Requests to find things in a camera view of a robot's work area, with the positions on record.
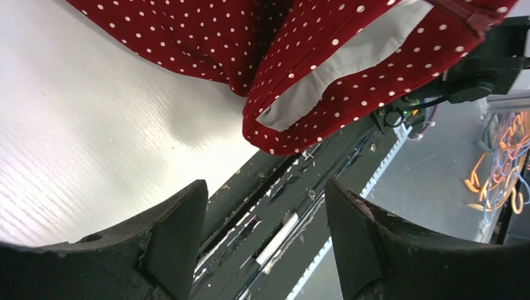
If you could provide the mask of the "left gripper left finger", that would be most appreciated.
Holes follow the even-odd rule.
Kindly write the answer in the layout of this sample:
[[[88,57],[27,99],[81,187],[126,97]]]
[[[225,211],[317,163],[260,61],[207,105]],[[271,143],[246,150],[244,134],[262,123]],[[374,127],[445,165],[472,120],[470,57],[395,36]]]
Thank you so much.
[[[197,180],[162,203],[75,243],[1,244],[2,299],[188,299],[208,187]]]

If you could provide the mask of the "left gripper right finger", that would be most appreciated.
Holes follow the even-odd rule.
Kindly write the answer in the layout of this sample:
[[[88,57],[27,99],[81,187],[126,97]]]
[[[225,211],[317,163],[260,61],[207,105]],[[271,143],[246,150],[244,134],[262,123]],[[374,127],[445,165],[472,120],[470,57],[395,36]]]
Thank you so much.
[[[529,298],[528,243],[459,239],[372,205],[389,269],[381,281],[381,299]]]

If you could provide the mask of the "red polka dot skirt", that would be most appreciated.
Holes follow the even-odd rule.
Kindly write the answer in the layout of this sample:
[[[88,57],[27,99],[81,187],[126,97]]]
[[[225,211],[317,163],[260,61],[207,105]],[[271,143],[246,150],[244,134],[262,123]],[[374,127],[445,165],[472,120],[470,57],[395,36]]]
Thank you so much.
[[[443,75],[514,1],[72,1],[147,61],[246,98],[242,133],[290,155]]]

